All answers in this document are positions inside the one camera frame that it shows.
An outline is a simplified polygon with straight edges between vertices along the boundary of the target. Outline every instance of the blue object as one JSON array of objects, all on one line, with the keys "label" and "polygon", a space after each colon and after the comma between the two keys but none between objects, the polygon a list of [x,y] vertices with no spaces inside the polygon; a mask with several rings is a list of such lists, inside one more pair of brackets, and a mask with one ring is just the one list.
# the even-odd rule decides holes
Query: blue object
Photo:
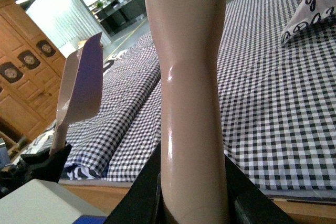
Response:
[{"label": "blue object", "polygon": [[105,216],[89,216],[83,215],[79,217],[73,224],[103,224],[107,219]]}]

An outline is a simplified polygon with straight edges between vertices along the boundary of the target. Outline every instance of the wooden cabinet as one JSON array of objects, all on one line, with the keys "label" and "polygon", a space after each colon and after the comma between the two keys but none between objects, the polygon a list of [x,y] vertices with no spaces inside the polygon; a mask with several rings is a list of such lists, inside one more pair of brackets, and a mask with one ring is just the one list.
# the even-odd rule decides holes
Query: wooden cabinet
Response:
[{"label": "wooden cabinet", "polygon": [[0,0],[0,122],[29,140],[56,118],[64,56],[14,0]]}]

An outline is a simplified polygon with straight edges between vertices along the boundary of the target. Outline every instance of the wooden board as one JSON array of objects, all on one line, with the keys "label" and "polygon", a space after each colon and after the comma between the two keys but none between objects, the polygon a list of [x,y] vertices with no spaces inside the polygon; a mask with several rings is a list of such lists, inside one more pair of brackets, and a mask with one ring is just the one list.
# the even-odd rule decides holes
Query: wooden board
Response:
[{"label": "wooden board", "polygon": [[127,187],[62,186],[107,215],[112,212],[129,191]]},{"label": "wooden board", "polygon": [[336,224],[336,205],[274,200],[284,212],[301,224]]}]

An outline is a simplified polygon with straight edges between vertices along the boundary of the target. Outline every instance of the bed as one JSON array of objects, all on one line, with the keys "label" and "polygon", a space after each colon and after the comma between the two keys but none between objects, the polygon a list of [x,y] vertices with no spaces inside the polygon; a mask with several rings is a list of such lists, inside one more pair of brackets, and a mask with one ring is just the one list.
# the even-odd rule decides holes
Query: bed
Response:
[{"label": "bed", "polygon": [[[282,44],[299,2],[227,5],[217,69],[225,154],[269,197],[336,203],[336,17]],[[157,58],[146,34],[106,68],[98,115],[69,128],[61,183],[136,179],[161,136]],[[52,135],[53,127],[26,152],[49,147]]]}]

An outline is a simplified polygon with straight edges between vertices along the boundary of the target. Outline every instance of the pillow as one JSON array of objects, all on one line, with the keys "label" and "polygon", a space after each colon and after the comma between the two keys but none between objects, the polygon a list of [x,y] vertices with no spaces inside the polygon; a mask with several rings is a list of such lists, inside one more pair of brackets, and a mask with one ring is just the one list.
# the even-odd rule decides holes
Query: pillow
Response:
[{"label": "pillow", "polygon": [[335,14],[336,0],[301,0],[295,14],[281,34],[282,43],[300,30]]}]

